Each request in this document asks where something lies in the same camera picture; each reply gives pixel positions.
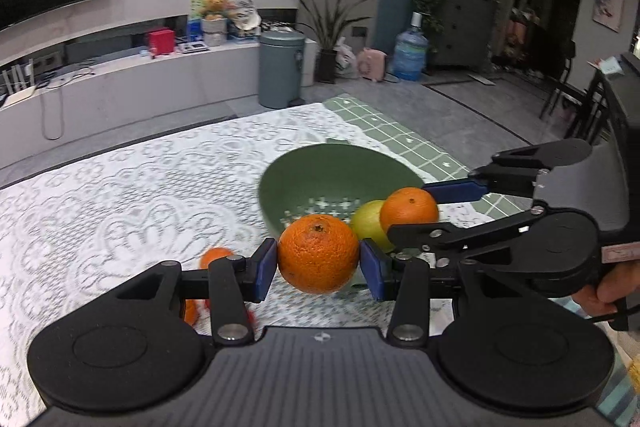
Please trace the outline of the person's right hand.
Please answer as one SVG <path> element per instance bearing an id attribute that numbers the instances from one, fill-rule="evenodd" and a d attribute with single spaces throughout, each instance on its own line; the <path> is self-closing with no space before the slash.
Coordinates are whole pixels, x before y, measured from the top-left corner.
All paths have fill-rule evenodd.
<path id="1" fill-rule="evenodd" d="M 603 277 L 597 287 L 587 285 L 572 296 L 590 317 L 611 314 L 617 311 L 615 301 L 638 291 L 640 285 L 640 261 L 627 261 Z"/>

